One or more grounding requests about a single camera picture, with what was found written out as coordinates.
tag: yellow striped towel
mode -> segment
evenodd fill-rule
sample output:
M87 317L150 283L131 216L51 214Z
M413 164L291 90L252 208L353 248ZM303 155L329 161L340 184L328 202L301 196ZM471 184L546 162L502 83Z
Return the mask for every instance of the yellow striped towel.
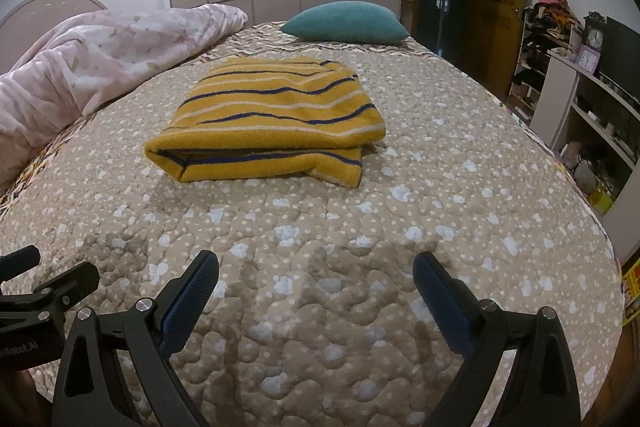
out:
M361 147L385 123L332 60L232 58L196 84L146 156L180 182L304 172L357 187Z

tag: pink blanket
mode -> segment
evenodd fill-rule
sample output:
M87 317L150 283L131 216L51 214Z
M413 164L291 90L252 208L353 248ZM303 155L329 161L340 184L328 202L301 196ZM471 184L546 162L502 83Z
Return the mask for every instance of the pink blanket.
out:
M233 6L71 17L0 76L0 195L67 125L237 31Z

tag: clock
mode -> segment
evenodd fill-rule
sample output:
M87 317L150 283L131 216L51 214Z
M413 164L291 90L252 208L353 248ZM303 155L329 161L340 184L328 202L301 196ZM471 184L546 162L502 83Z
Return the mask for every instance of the clock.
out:
M589 12L589 15L584 18L584 22L584 44L600 53L604 42L604 30L607 28L607 20L598 12Z
M584 44L580 47L578 56L575 57L575 64L580 66L583 70L588 71L589 74L593 74L598 67L600 60L600 52L592 50L590 47Z

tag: blue gripper pad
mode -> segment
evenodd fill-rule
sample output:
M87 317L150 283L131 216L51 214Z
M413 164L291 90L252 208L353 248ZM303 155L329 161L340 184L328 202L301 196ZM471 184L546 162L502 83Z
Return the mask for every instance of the blue gripper pad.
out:
M218 258L207 250L202 250L179 279L167 283L162 293L173 289L172 283L180 283L173 302L162 316L160 330L162 341L160 352L164 357L178 353L187 343L200 314L206 306L213 288L218 283Z
M414 283L449 349L466 359L475 350L473 323L453 287L464 283L454 280L431 252L415 257Z

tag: black monitor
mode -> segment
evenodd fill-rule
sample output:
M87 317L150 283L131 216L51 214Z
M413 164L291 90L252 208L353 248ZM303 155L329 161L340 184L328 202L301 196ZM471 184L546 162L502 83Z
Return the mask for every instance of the black monitor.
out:
M598 68L602 75L640 100L640 34L607 17Z

